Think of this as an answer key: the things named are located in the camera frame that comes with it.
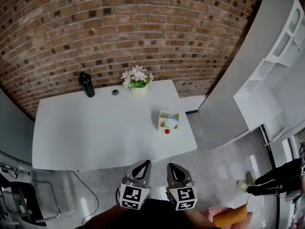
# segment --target black chair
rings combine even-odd
[[[36,198],[36,191],[33,184],[48,184],[51,187],[53,199],[55,202],[57,215],[43,218],[41,214],[41,210]],[[37,226],[47,226],[46,221],[55,219],[60,214],[60,209],[55,197],[53,186],[48,181],[38,181],[32,183],[24,183],[24,182],[9,182],[3,175],[0,174],[0,185],[2,188],[11,188],[11,192],[3,191],[0,189],[3,205],[5,209],[14,216],[21,217],[23,221],[26,221],[30,224],[37,225]],[[12,196],[17,212],[12,211],[9,209],[9,206],[6,201],[6,196]]]

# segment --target flower pot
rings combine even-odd
[[[142,88],[130,88],[130,91],[133,95],[137,97],[144,97],[147,93],[147,85]]]

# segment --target sneaker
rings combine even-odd
[[[238,181],[236,185],[239,191],[241,191],[242,193],[247,193],[247,189],[249,187],[247,184],[242,181]]]
[[[255,186],[256,177],[252,171],[248,172],[248,179],[251,186]]]

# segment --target black pants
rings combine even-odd
[[[301,159],[298,158],[273,169],[255,181],[256,185],[263,185],[248,187],[247,192],[265,195],[299,190],[301,189],[300,166]]]

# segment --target concrete floor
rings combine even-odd
[[[223,148],[207,150],[205,138],[197,114],[188,115],[198,148],[192,152],[153,162],[150,185],[151,197],[164,196],[167,187],[166,167],[170,162],[188,169],[198,190],[196,207],[205,210],[209,207],[223,206],[236,208],[247,202],[248,194],[236,189],[237,180],[246,180],[247,171],[253,170],[257,177],[271,169],[271,163],[260,130],[255,130],[240,140]],[[99,209],[101,213],[115,205],[115,191],[120,185],[126,167],[106,169],[99,189]],[[83,182],[95,193],[101,170],[77,172]],[[81,225],[84,216],[93,211],[94,196],[69,171],[50,173],[36,172],[33,180],[50,181],[60,204],[62,214],[58,219],[47,222],[47,229],[72,229]],[[44,217],[54,215],[55,207],[51,199],[51,191],[45,185],[36,189]],[[273,196],[251,196],[248,212],[253,212],[251,229],[275,228],[276,199]],[[39,228],[22,223],[25,229]]]

